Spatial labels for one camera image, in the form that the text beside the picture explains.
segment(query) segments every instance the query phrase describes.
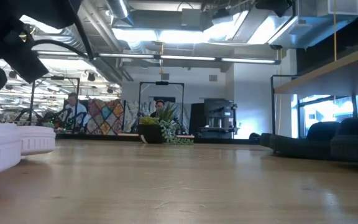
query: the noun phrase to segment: potted plant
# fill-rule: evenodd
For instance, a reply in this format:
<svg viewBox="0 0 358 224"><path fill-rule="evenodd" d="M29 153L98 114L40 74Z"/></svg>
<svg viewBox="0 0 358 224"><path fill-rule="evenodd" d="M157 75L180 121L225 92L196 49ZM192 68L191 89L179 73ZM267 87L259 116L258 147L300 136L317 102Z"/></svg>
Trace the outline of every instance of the potted plant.
<svg viewBox="0 0 358 224"><path fill-rule="evenodd" d="M159 118L150 116L144 116L140 119L137 132L144 143L161 144L164 142L158 120Z"/></svg>
<svg viewBox="0 0 358 224"><path fill-rule="evenodd" d="M175 133L180 129L179 125L173 122L176 108L168 104L157 118L146 116L140 119L138 127L139 136L143 142L169 144L193 144L193 140L176 137Z"/></svg>

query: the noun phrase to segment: person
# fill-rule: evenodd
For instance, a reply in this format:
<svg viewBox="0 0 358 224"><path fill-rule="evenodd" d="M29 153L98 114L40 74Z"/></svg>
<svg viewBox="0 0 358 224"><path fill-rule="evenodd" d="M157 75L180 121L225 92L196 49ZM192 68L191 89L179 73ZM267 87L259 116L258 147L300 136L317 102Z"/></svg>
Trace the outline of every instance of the person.
<svg viewBox="0 0 358 224"><path fill-rule="evenodd" d="M162 109L164 109L164 106L165 106L165 102L163 100L157 100L155 102L155 112L150 114L150 117L156 118L158 114L162 111Z"/></svg>
<svg viewBox="0 0 358 224"><path fill-rule="evenodd" d="M70 93L68 95L68 99L67 99L68 104L65 107L65 109L71 109L71 113L70 113L70 115L68 115L68 118L72 118L72 117L75 116L75 103L76 103L76 100L77 100L77 94L76 93ZM90 116L89 116L88 112L86 111L85 106L82 105L80 102L78 102L78 104L77 104L77 114L82 113L82 112L86 113L86 116L84 118L84 123L83 123L83 126L85 126L87 124L87 122L89 121ZM65 111L64 114L63 114L63 117L65 118L66 115L67 115L67 112ZM82 118L83 118L82 116L77 117L77 119L76 119L77 124L76 125L81 124Z"/></svg>

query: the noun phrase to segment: patchwork quilt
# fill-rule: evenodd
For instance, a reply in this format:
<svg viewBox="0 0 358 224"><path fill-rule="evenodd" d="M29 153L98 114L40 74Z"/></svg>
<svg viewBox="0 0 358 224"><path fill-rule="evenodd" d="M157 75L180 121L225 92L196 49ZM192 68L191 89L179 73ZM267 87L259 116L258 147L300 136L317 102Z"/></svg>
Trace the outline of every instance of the patchwork quilt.
<svg viewBox="0 0 358 224"><path fill-rule="evenodd" d="M124 107L121 100L104 102L89 101L89 115L87 134L117 135L122 131Z"/></svg>

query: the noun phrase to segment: wooden shelf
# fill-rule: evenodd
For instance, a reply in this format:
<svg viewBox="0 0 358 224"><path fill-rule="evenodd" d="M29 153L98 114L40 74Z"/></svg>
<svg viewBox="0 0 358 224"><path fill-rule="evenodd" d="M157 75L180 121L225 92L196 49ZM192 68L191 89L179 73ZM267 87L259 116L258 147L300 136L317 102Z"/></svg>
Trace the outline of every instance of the wooden shelf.
<svg viewBox="0 0 358 224"><path fill-rule="evenodd" d="M275 88L277 94L358 94L358 51Z"/></svg>

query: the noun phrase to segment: espresso machine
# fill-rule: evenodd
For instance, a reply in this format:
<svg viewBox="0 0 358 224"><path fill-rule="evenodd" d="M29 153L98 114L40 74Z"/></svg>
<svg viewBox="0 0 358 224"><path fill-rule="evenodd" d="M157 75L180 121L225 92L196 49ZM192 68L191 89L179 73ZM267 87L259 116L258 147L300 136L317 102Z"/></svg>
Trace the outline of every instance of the espresso machine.
<svg viewBox="0 0 358 224"><path fill-rule="evenodd" d="M232 139L237 134L237 105L230 100L205 99L206 126L199 128L200 138Z"/></svg>

